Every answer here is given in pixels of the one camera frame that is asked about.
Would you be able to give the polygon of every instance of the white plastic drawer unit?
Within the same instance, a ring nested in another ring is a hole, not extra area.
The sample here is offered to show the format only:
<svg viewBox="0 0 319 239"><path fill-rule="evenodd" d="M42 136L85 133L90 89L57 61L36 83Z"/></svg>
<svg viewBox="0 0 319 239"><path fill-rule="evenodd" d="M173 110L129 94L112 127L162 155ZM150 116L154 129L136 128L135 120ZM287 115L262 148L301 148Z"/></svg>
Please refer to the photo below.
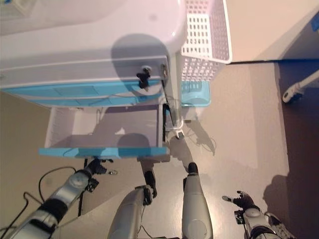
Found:
<svg viewBox="0 0 319 239"><path fill-rule="evenodd" d="M52 108L45 148L64 157L146 157L167 154L162 146L162 105Z"/></svg>
<svg viewBox="0 0 319 239"><path fill-rule="evenodd" d="M147 91L137 77L146 62L151 68ZM167 64L166 57L6 69L1 90L47 107L134 105L163 94L161 64Z"/></svg>

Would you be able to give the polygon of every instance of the beige floor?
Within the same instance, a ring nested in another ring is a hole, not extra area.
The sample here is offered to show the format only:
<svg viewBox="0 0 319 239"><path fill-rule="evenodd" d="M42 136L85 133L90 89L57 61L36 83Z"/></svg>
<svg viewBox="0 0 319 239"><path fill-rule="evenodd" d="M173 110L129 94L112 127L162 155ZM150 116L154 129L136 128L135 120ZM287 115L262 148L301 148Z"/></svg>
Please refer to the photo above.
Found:
<svg viewBox="0 0 319 239"><path fill-rule="evenodd" d="M222 195L236 196L236 190L244 190L263 211L275 201L273 179L289 172L276 71L271 63L225 67L211 84L212 103L200 122L185 125L186 144L168 138L172 156L154 165L158 196L143 218L152 236L181 236L183 161L191 160L189 152L199 168L215 239L244 235L234 218L237 208L222 201ZM86 215L63 227L56 238L104 238L121 200L144 184L136 159L106 166L119 174L98 176L99 187L84 197ZM275 197L278 206L272 207L273 213L289 224L285 185ZM141 232L140 237L147 235Z"/></svg>
<svg viewBox="0 0 319 239"><path fill-rule="evenodd" d="M0 94L0 227L5 227L23 208L22 197L28 191L36 198L38 180L47 171L71 165L83 167L83 160L45 157L38 155L38 148L44 147L49 109L39 107L10 95ZM42 181L44 198L56 190L72 170L54 172ZM39 204L29 199L29 206L16 225L27 217ZM61 223L78 215L74 206Z"/></svg>

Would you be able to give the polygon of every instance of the blue drawer edge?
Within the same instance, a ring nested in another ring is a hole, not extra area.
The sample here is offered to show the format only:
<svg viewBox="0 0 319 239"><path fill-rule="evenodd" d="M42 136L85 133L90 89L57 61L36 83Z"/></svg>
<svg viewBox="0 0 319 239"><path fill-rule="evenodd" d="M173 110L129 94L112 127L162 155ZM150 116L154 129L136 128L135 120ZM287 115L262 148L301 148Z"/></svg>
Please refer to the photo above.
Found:
<svg viewBox="0 0 319 239"><path fill-rule="evenodd" d="M93 99L66 99L66 100L29 100L37 104L48 105L48 106L69 106L69 107L94 107L94 106L120 106L137 104L149 100L157 99L161 96L160 94L152 96L132 96L132 97L103 97Z"/></svg>
<svg viewBox="0 0 319 239"><path fill-rule="evenodd" d="M40 148L40 155L60 157L104 156L110 158L146 157L167 154L166 147L149 148Z"/></svg>
<svg viewBox="0 0 319 239"><path fill-rule="evenodd" d="M150 86L154 86L159 83L159 80L149 80ZM22 96L71 98L110 96L118 93L134 92L138 90L140 90L138 80L55 84L2 89L4 92Z"/></svg>

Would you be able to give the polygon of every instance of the open drawer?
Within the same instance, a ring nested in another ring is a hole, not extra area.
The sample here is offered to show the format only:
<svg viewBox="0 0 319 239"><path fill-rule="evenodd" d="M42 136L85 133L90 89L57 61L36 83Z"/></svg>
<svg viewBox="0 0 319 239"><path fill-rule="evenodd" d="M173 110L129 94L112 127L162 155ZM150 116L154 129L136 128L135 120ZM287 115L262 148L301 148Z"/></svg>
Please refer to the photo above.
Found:
<svg viewBox="0 0 319 239"><path fill-rule="evenodd" d="M166 154L162 105L52 108L45 148L65 157L142 157Z"/></svg>

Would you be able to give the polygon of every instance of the white laundry basket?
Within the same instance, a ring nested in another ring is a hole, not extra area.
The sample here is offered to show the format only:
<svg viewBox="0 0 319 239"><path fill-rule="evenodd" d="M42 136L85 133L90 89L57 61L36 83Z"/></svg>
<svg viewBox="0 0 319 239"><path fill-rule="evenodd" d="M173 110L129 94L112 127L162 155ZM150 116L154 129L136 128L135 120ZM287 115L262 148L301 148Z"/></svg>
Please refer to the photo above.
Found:
<svg viewBox="0 0 319 239"><path fill-rule="evenodd" d="M179 56L182 115L198 120L211 102L207 81L232 61L231 41L226 0L186 0L186 6L187 40Z"/></svg>
<svg viewBox="0 0 319 239"><path fill-rule="evenodd" d="M226 0L186 0L187 40L182 81L210 81L232 61Z"/></svg>

